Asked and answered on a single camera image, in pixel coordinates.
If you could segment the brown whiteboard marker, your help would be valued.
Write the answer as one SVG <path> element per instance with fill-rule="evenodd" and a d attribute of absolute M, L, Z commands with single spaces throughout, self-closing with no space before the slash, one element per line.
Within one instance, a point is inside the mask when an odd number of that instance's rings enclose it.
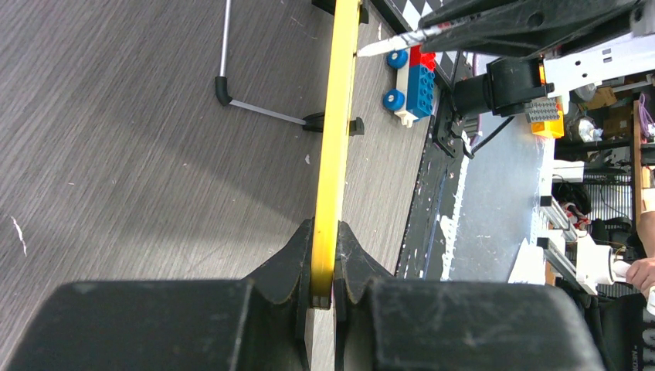
<path fill-rule="evenodd" d="M 393 37 L 382 39 L 374 43 L 362 46 L 357 49 L 353 56 L 370 57 L 384 53 L 390 53 L 413 46 L 421 45 L 428 40 L 434 39 L 447 30 L 461 25 L 462 22 L 444 22 L 436 26 L 404 32 Z"/>

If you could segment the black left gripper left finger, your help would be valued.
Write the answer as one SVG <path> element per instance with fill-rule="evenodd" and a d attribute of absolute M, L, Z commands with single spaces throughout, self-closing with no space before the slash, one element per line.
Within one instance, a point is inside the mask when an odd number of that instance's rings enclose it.
<path fill-rule="evenodd" d="M 307 370 L 314 223 L 239 280 L 78 281 L 42 304 L 10 370 Z"/>

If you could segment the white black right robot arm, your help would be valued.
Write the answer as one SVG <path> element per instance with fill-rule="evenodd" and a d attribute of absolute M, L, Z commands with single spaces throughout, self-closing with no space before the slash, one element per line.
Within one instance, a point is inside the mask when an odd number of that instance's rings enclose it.
<path fill-rule="evenodd" d="M 563 89 L 545 72 L 548 58 L 580 53 L 632 33 L 654 32 L 652 1 L 454 1 L 424 15 L 419 29 L 440 33 L 422 43 L 424 52 L 495 55 L 487 71 L 452 84 L 439 98 L 433 144 L 452 158 L 473 157 L 463 119 L 491 112 L 506 122 L 535 100 Z"/>

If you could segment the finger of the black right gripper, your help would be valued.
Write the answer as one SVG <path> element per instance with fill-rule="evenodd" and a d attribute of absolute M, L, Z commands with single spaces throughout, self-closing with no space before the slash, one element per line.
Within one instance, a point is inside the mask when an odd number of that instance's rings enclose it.
<path fill-rule="evenodd" d="M 631 30 L 643 1 L 450 1 L 419 27 L 443 26 L 423 41 L 427 52 L 466 51 L 510 58 L 581 52 Z"/>

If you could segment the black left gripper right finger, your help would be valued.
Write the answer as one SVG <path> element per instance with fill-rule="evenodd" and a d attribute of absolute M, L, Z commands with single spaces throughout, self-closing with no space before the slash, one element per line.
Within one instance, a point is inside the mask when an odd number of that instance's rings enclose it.
<path fill-rule="evenodd" d="M 337 370 L 601 370 L 571 298 L 552 286 L 402 280 L 338 227 Z"/>

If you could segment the person forearm in background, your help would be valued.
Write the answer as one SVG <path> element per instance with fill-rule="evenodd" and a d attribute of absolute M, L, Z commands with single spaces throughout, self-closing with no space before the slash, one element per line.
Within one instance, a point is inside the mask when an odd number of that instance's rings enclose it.
<path fill-rule="evenodd" d="M 654 211 L 640 215 L 636 232 L 629 238 L 640 258 L 631 263 L 626 281 L 648 298 L 654 287 Z"/>

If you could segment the yellow framed whiteboard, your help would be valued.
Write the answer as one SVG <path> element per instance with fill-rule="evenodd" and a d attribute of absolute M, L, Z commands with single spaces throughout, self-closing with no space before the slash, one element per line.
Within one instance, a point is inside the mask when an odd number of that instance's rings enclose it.
<path fill-rule="evenodd" d="M 311 246 L 314 308 L 329 309 L 342 214 L 361 2 L 335 2 Z"/>

